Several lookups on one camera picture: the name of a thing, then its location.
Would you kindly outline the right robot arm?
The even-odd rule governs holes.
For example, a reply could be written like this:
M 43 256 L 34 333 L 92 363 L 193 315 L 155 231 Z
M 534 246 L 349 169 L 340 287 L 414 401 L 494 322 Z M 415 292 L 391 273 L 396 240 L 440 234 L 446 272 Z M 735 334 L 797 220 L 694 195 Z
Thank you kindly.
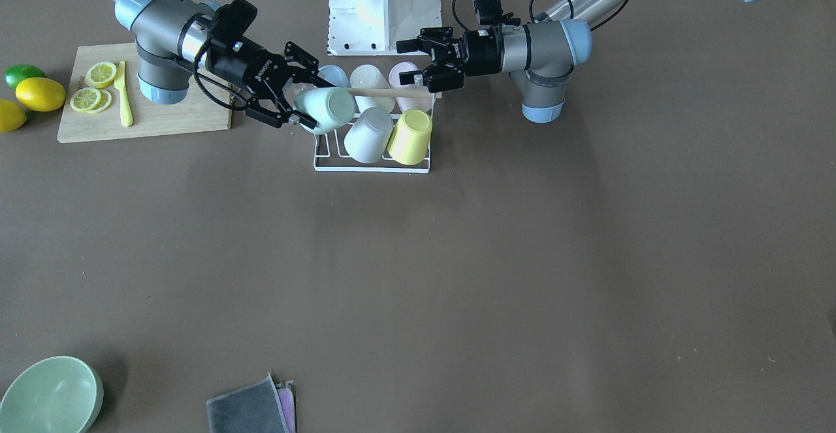
M 295 43 L 282 53 L 269 52 L 245 37 L 257 8 L 245 0 L 226 5 L 192 0 L 113 0 L 114 16 L 135 36 L 138 84 L 155 103 L 183 101 L 190 81 L 227 82 L 232 100 L 213 99 L 231 111 L 273 127 L 299 123 L 314 131 L 311 115 L 290 105 L 285 91 L 293 83 L 326 87 L 317 75 L 319 62 Z

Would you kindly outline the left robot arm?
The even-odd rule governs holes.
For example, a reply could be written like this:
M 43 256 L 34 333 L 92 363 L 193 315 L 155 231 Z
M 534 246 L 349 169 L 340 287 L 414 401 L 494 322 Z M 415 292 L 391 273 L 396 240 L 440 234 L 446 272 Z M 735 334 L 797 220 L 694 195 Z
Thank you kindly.
M 426 68 L 400 73 L 400 82 L 443 93 L 462 88 L 465 78 L 505 72 L 520 91 L 523 115 L 549 123 L 561 114 L 572 72 L 591 56 L 593 31 L 630 0 L 562 0 L 540 13 L 529 10 L 526 23 L 505 12 L 501 0 L 472 1 L 477 28 L 455 37 L 451 26 L 425 27 L 397 42 L 400 53 L 431 57 Z

